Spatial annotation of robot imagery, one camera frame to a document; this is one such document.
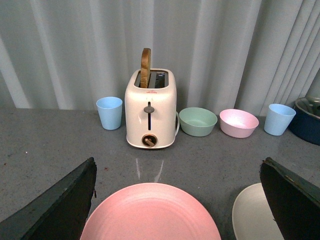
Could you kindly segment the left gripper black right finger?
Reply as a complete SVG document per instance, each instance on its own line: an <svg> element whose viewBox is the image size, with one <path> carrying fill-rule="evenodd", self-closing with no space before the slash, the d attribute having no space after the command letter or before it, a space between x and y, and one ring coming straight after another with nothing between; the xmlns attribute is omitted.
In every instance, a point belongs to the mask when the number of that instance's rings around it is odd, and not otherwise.
<svg viewBox="0 0 320 240"><path fill-rule="evenodd" d="M320 188L266 158L259 172L274 220L285 240L320 238Z"/></svg>

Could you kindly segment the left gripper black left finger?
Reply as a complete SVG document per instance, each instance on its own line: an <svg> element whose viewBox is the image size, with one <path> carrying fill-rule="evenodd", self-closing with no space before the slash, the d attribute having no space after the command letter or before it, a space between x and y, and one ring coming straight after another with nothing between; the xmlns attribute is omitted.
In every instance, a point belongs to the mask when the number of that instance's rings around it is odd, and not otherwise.
<svg viewBox="0 0 320 240"><path fill-rule="evenodd" d="M95 191L93 157L0 223L2 240L78 240Z"/></svg>

